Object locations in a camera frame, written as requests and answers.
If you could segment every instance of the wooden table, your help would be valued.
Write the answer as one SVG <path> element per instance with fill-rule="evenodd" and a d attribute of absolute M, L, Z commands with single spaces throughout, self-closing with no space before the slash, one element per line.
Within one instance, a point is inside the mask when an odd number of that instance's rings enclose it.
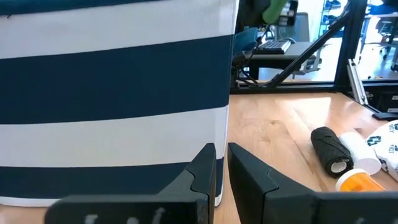
<path fill-rule="evenodd" d="M 334 191 L 313 150 L 310 133 L 328 126 L 337 135 L 357 131 L 369 136 L 385 122 L 340 93 L 233 95 L 229 103 L 228 141 L 236 142 L 281 173 L 316 191 Z M 239 217 L 224 168 L 221 205 L 215 224 L 238 224 Z M 383 171 L 373 176 L 387 190 L 398 182 Z M 0 224 L 41 224 L 45 208 L 0 206 Z"/>

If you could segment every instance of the black metal frame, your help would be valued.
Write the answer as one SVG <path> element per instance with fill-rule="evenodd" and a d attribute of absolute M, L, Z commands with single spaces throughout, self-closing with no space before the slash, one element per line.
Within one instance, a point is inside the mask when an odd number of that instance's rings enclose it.
<path fill-rule="evenodd" d="M 361 38 L 361 30 L 365 17 L 367 0 L 349 0 L 349 18 L 345 20 L 345 29 L 343 41 L 341 43 L 338 65 L 336 68 L 336 76 L 333 82 L 297 82 L 282 83 L 288 76 L 287 70 L 296 67 L 290 64 L 285 69 L 284 75 L 278 76 L 276 85 L 269 85 L 267 88 L 254 85 L 242 84 L 238 85 L 234 80 L 231 82 L 231 94 L 250 94 L 250 93 L 305 93 L 305 92 L 342 92 L 347 94 L 352 91 L 347 71 L 348 59 L 355 58 L 358 49 L 359 39 Z M 384 92 L 398 90 L 398 80 L 371 80 L 364 81 L 366 91 Z"/>
<path fill-rule="evenodd" d="M 398 94 L 398 80 L 365 80 L 363 86 L 368 94 L 368 101 L 370 105 L 365 105 L 368 109 L 381 114 L 387 112 L 386 106 L 391 106 L 391 96 Z M 394 114 L 390 114 L 386 118 L 396 119 Z"/>

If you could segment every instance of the computer keyboard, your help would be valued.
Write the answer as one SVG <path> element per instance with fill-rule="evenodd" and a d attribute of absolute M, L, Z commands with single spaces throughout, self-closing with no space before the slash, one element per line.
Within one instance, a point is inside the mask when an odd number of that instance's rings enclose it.
<path fill-rule="evenodd" d="M 256 54 L 285 54 L 291 44 L 290 40 L 267 41 L 258 47 Z"/>

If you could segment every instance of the white bottle cap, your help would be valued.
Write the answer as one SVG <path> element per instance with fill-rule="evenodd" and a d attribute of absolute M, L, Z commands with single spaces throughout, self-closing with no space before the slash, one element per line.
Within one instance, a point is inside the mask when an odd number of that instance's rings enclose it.
<path fill-rule="evenodd" d="M 351 176 L 355 175 L 355 174 L 359 174 L 359 173 L 365 173 L 368 174 L 365 170 L 362 169 L 352 169 L 347 171 L 345 174 L 343 174 L 336 183 L 336 190 L 340 191 L 341 185 L 343 185 L 343 183 L 350 178 Z"/>

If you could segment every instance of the white paper towel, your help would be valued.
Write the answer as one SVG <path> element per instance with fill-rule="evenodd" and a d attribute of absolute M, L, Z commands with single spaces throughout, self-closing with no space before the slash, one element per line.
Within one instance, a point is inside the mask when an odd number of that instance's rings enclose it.
<path fill-rule="evenodd" d="M 366 142 L 381 161 L 382 169 L 398 181 L 398 121 L 381 126 Z"/>
<path fill-rule="evenodd" d="M 339 137 L 341 143 L 350 151 L 354 161 L 354 169 L 363 169 L 370 175 L 380 171 L 381 163 L 376 153 L 366 144 L 358 133 L 344 133 Z"/>

